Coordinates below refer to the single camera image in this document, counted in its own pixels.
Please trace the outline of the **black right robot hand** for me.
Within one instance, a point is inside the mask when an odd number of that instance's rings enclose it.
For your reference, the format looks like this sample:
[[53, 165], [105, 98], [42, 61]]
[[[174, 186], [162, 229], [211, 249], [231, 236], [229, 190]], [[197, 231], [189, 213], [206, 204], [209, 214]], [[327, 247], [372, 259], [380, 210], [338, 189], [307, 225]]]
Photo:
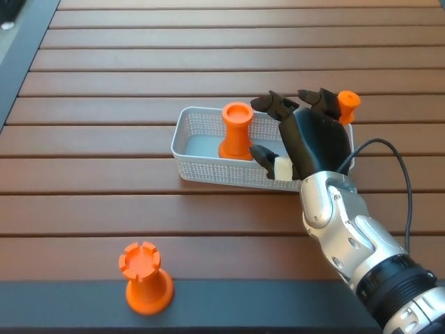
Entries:
[[292, 180], [303, 180], [321, 171], [349, 173], [350, 141], [339, 122], [337, 94], [324, 88], [299, 90], [298, 98], [309, 108], [274, 91], [250, 101], [255, 111], [278, 121], [278, 129], [292, 163]]

